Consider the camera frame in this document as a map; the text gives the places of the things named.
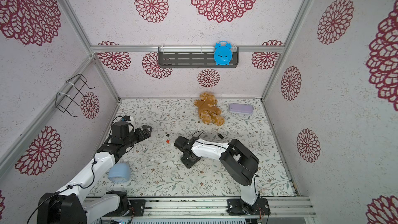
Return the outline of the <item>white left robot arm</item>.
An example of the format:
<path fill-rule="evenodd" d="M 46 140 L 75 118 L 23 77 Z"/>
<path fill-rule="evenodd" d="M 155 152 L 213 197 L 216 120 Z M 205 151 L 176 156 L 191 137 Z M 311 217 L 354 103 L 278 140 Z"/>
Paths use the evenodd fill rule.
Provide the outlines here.
<path fill-rule="evenodd" d="M 107 214 L 123 216 L 131 212 L 127 194 L 109 191 L 90 203 L 85 199 L 99 179 L 127 152 L 129 147 L 151 137 L 152 127 L 135 129 L 128 121 L 111 126 L 111 137 L 93 155 L 91 161 L 55 193 L 44 194 L 34 210 L 39 224 L 90 224 Z"/>

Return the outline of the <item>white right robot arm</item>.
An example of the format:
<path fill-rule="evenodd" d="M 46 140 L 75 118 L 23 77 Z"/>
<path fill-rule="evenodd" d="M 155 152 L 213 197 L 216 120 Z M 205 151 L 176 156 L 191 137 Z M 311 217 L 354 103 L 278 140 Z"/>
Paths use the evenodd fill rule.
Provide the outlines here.
<path fill-rule="evenodd" d="M 206 141 L 193 136 L 191 139 L 178 137 L 174 146 L 182 152 L 180 160 L 188 169 L 201 158 L 218 160 L 240 186 L 239 199 L 227 199 L 227 212 L 230 216 L 271 214 L 268 201 L 257 191 L 259 159 L 239 140 L 228 143 Z"/>

